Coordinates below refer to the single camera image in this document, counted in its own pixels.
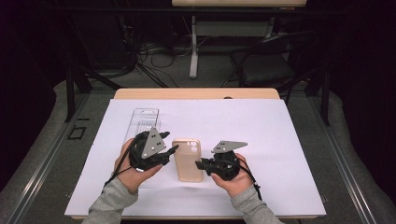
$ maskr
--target wooden table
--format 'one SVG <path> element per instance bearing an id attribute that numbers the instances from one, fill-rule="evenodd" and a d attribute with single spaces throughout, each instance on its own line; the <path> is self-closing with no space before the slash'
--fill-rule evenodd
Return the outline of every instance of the wooden table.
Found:
<path id="1" fill-rule="evenodd" d="M 114 99 L 280 99 L 271 88 L 152 88 L 119 89 Z"/>
<path id="2" fill-rule="evenodd" d="M 172 0 L 175 7 L 304 7 L 306 0 Z"/>

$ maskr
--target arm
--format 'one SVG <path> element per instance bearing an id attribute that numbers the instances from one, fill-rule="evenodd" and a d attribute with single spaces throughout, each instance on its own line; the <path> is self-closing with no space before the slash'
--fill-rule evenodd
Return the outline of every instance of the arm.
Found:
<path id="1" fill-rule="evenodd" d="M 120 223 L 123 209 L 136 201 L 137 191 L 130 194 L 115 178 L 104 187 L 102 194 L 90 207 L 89 216 L 82 223 Z"/>
<path id="2" fill-rule="evenodd" d="M 246 159 L 235 153 L 236 158 L 241 161 L 239 164 L 245 168 Z M 231 197 L 233 208 L 244 213 L 244 220 L 247 224 L 278 224 L 282 223 L 274 215 L 266 203 L 259 199 L 257 191 L 252 185 L 250 176 L 243 171 L 230 181 L 224 181 L 216 174 L 211 175 L 215 183 L 227 190 L 228 195 Z"/>
<path id="3" fill-rule="evenodd" d="M 116 159 L 114 169 L 119 165 L 122 155 L 132 140 L 122 146 L 121 154 Z M 120 167 L 120 171 L 124 172 L 117 175 L 104 187 L 102 194 L 90 207 L 88 217 L 82 223 L 120 223 L 123 209 L 137 201 L 139 186 L 145 180 L 157 174 L 161 167 L 161 165 L 157 165 L 145 172 L 137 172 L 134 168 L 130 169 L 129 157 L 126 157 Z"/>
<path id="4" fill-rule="evenodd" d="M 233 208 L 244 213 L 247 224 L 282 223 L 267 204 L 259 199 L 253 185 L 231 198 L 231 204 Z"/>

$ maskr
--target table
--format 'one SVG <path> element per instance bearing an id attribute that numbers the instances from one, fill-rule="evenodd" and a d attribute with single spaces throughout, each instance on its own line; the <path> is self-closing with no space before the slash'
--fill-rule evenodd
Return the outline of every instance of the table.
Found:
<path id="1" fill-rule="evenodd" d="M 280 218 L 326 215 L 289 112 L 276 90 L 120 89 L 114 98 L 65 211 L 67 216 L 84 218 L 88 215 L 88 208 L 100 194 L 112 172 L 114 160 L 120 155 L 128 128 L 125 120 L 131 119 L 131 111 L 137 106 L 152 108 L 154 105 L 160 108 L 160 132 L 171 133 L 164 139 L 168 146 L 177 137 L 197 137 L 202 143 L 202 157 L 209 158 L 212 156 L 210 146 L 219 140 L 247 139 L 248 146 L 238 152 L 246 156 L 252 173 L 262 186 L 262 197 Z M 243 129 L 241 127 L 248 119 L 239 119 L 239 114 L 231 110 L 250 113 L 252 116 L 249 117 L 257 122 L 249 123 L 248 128 Z M 272 134 L 280 140 L 279 146 L 274 145 Z M 217 135 L 227 139 L 218 139 Z M 141 186 L 139 201 L 124 210 L 123 218 L 241 218 L 241 214 L 231 207 L 226 192 L 210 177 L 205 175 L 202 183 L 179 182 L 173 158 L 170 159 L 158 174 Z"/>
<path id="2" fill-rule="evenodd" d="M 306 0 L 172 0 L 174 7 L 304 7 Z M 198 35 L 265 36 L 272 33 L 275 18 L 268 21 L 197 21 L 191 22 L 190 78 L 197 78 Z"/>

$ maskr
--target white paper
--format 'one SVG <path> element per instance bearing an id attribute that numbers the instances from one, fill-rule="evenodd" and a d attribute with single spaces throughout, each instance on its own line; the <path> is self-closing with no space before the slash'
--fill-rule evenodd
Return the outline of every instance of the white paper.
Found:
<path id="1" fill-rule="evenodd" d="M 213 157 L 210 151 L 220 140 L 247 142 L 235 152 L 247 158 L 263 200 L 277 216 L 326 215 L 284 102 L 232 99 L 111 100 L 65 211 L 67 216 L 88 215 L 114 169 L 135 108 L 159 108 L 160 132 L 170 132 L 165 144 L 171 146 L 175 138 L 197 138 L 203 158 Z M 138 202 L 126 208 L 124 216 L 241 216 L 210 176 L 205 175 L 201 183 L 180 182 L 173 156 L 170 160 L 140 187 Z"/>

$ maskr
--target hand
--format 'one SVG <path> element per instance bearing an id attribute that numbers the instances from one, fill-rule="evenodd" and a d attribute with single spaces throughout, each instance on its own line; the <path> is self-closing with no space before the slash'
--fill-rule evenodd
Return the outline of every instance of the hand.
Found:
<path id="1" fill-rule="evenodd" d="M 117 166 L 120 163 L 120 160 L 122 158 L 122 155 L 125 153 L 126 149 L 128 148 L 128 146 L 131 144 L 131 142 L 134 139 L 130 139 L 128 140 L 121 149 L 121 154 L 120 156 L 116 159 L 115 165 L 114 165 L 114 170 L 117 168 Z M 131 163 L 129 161 L 129 156 L 127 156 L 125 158 L 125 160 L 123 161 L 119 172 L 128 169 L 131 167 Z M 139 186 L 147 179 L 149 179 L 150 177 L 154 176 L 155 174 L 157 174 L 157 172 L 162 168 L 162 165 L 157 165 L 152 167 L 151 169 L 145 171 L 145 172 L 138 172 L 136 171 L 135 168 L 131 168 L 125 172 L 122 172 L 121 174 L 117 175 L 117 178 L 119 179 L 119 181 L 123 184 L 123 186 L 125 186 L 125 188 L 128 189 L 129 193 L 134 193 L 135 191 L 137 191 L 137 189 L 139 188 Z"/>
<path id="2" fill-rule="evenodd" d="M 247 168 L 247 166 L 245 165 L 245 157 L 241 156 L 238 153 L 235 153 L 235 156 L 239 160 L 244 161 L 240 161 L 239 164 Z M 245 189 L 248 189 L 252 185 L 252 180 L 250 176 L 242 169 L 239 170 L 239 174 L 236 177 L 229 181 L 223 180 L 219 175 L 216 175 L 214 173 L 212 173 L 211 176 L 219 187 L 227 190 L 227 193 L 228 195 L 230 195 L 231 198 L 235 197 L 237 194 L 244 191 Z"/>

